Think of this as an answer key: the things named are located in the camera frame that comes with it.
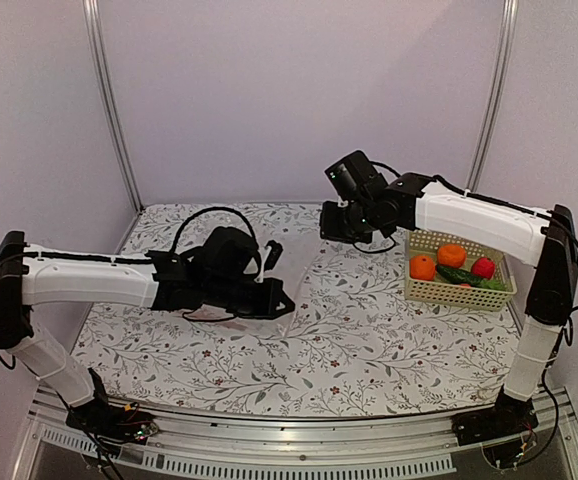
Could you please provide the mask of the clear zip top bag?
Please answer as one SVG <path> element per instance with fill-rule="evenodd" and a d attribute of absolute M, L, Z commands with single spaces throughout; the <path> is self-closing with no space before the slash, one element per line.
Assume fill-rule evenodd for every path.
<path fill-rule="evenodd" d="M 179 228 L 190 237 L 193 223 L 207 222 L 204 240 L 173 246 L 193 281 L 190 323 L 227 324 L 236 330 L 285 332 L 295 318 L 303 283 L 324 241 L 318 210 L 300 205 L 267 207 L 252 219 L 234 207 L 208 207 Z"/>

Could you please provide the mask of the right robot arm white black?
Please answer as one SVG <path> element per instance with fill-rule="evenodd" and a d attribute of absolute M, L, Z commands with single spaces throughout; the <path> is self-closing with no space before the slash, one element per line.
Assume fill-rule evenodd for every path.
<path fill-rule="evenodd" d="M 525 417 L 560 332 L 573 311 L 578 255 L 570 211 L 535 211 L 452 187 L 439 175 L 405 173 L 388 182 L 364 152 L 354 151 L 325 175 L 338 198 L 324 203 L 320 235 L 346 244 L 369 243 L 374 232 L 397 229 L 454 235 L 501 251 L 534 268 L 526 320 L 510 371 L 486 415 L 486 427 L 506 436 Z"/>

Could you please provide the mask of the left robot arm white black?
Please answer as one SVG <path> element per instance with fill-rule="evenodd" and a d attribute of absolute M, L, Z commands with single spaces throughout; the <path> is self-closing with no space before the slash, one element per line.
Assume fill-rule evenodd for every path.
<path fill-rule="evenodd" d="M 218 227 L 200 246 L 144 255 L 76 253 L 28 244 L 21 231 L 0 244 L 0 351 L 52 387 L 97 434 L 117 426 L 117 412 L 92 372 L 42 326 L 33 306 L 110 303 L 152 311 L 225 311 L 229 319 L 276 320 L 295 309 L 284 282 L 269 276 L 283 254 L 234 227 Z"/>

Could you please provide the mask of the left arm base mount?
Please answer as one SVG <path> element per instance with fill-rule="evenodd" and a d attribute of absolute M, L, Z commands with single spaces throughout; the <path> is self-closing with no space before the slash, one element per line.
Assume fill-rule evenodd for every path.
<path fill-rule="evenodd" d="M 116 444 L 144 445 L 159 428 L 155 417 L 143 411 L 138 402 L 124 406 L 109 403 L 100 376 L 88 369 L 93 381 L 93 399 L 82 406 L 68 408 L 66 425 Z"/>

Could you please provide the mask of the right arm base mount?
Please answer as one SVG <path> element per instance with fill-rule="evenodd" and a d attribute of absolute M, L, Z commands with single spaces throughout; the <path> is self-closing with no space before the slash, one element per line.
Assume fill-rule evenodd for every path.
<path fill-rule="evenodd" d="M 520 434 L 539 425 L 531 399 L 517 400 L 501 389 L 491 407 L 451 417 L 451 429 L 460 446 Z"/>

